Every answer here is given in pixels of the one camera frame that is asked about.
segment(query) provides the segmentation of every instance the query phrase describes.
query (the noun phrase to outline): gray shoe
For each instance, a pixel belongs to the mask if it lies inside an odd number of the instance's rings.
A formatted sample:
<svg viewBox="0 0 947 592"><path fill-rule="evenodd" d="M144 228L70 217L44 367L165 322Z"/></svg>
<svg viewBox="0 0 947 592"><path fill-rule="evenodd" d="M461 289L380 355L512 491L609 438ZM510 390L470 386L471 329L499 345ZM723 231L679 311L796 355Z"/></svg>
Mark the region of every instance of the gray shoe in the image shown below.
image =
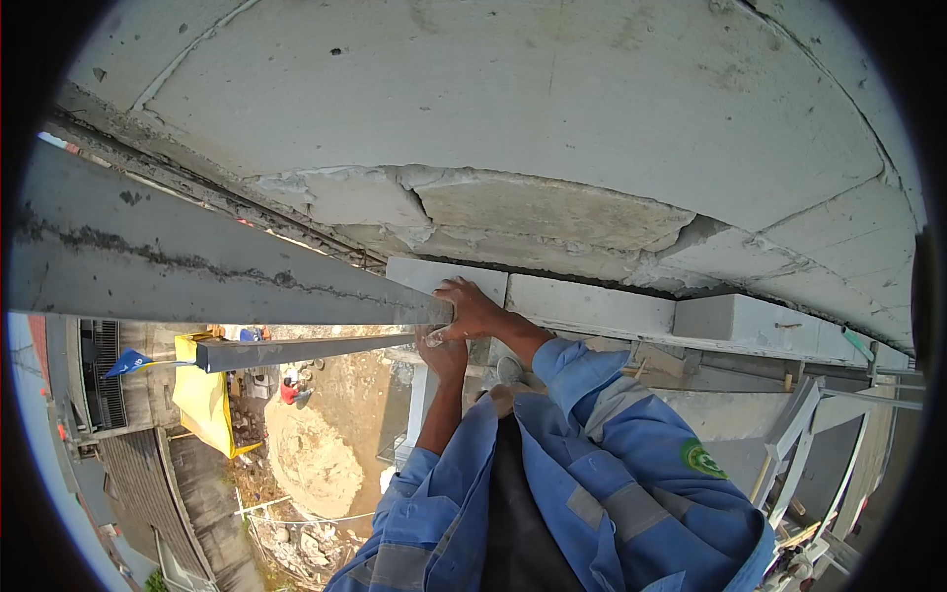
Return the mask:
<svg viewBox="0 0 947 592"><path fill-rule="evenodd" d="M496 377L506 386L523 382L523 367L509 356L503 356L496 363Z"/></svg>

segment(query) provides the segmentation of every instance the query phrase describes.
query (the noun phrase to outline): tree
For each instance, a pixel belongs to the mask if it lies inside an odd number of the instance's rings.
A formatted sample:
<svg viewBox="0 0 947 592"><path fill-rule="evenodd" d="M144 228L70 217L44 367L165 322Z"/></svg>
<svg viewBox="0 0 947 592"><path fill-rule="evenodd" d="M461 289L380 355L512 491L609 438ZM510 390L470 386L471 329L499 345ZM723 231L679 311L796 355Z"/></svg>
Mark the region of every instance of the tree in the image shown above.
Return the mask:
<svg viewBox="0 0 947 592"><path fill-rule="evenodd" d="M148 580L145 580L145 592L168 592L165 586L165 577L161 575L160 569L155 569Z"/></svg>

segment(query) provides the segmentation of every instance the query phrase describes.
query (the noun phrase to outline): ground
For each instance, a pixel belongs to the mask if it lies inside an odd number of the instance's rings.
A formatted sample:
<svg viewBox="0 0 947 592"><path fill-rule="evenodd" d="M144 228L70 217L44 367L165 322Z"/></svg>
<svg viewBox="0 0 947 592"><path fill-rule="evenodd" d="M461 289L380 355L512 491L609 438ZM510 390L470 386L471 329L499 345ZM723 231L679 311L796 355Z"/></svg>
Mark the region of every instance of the ground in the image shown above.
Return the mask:
<svg viewBox="0 0 947 592"><path fill-rule="evenodd" d="M402 328L271 325L269 330L273 339L299 339L384 334ZM269 402L252 397L232 400L233 411L250 419L249 428L263 426L265 439L263 446L232 461L230 478L241 491L244 507L291 495L292 501L266 509L275 520L373 512L382 495L379 477L390 466L377 456L407 425L411 367L391 362L376 350L327 358L322 370L309 370L313 376L305 387L312 388L313 395L303 408L284 404L276 386L270 387ZM277 370L270 368L268 373L275 383ZM287 525L290 538L285 543L279 540L282 525L260 518L252 523L248 532L258 545L258 567L267 588L274 590L288 583L320 589L371 534L371 516L336 525ZM314 556L306 549L315 549Z"/></svg>

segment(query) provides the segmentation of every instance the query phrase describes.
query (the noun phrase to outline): metal grate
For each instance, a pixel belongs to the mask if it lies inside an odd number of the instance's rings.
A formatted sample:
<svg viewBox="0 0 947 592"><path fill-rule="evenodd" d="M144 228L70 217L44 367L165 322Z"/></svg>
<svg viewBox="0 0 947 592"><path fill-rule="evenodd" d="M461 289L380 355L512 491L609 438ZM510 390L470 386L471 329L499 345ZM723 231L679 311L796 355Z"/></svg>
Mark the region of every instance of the metal grate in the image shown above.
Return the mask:
<svg viewBox="0 0 947 592"><path fill-rule="evenodd" d="M125 399L121 382L117 376L105 378L105 373L118 361L118 322L92 321L92 341L98 348L98 357L92 363L96 377L98 409L101 412L102 428L125 427Z"/></svg>

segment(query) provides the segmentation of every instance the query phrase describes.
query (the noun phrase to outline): roof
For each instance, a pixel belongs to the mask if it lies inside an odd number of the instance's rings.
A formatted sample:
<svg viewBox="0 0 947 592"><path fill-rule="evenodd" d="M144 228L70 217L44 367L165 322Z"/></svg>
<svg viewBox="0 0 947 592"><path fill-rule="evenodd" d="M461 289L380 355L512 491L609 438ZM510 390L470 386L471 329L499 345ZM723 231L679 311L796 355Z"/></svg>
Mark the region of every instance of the roof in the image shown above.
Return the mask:
<svg viewBox="0 0 947 592"><path fill-rule="evenodd" d="M46 317L41 314L31 314L27 320L29 321L29 333L33 337L33 348L36 351L36 359L40 362L43 380L46 382L46 388L49 389L49 358L46 355Z"/></svg>
<svg viewBox="0 0 947 592"><path fill-rule="evenodd" d="M98 447L118 490L113 508L129 545L157 562L152 531L157 529L183 569L208 577L171 496L154 430L107 438Z"/></svg>

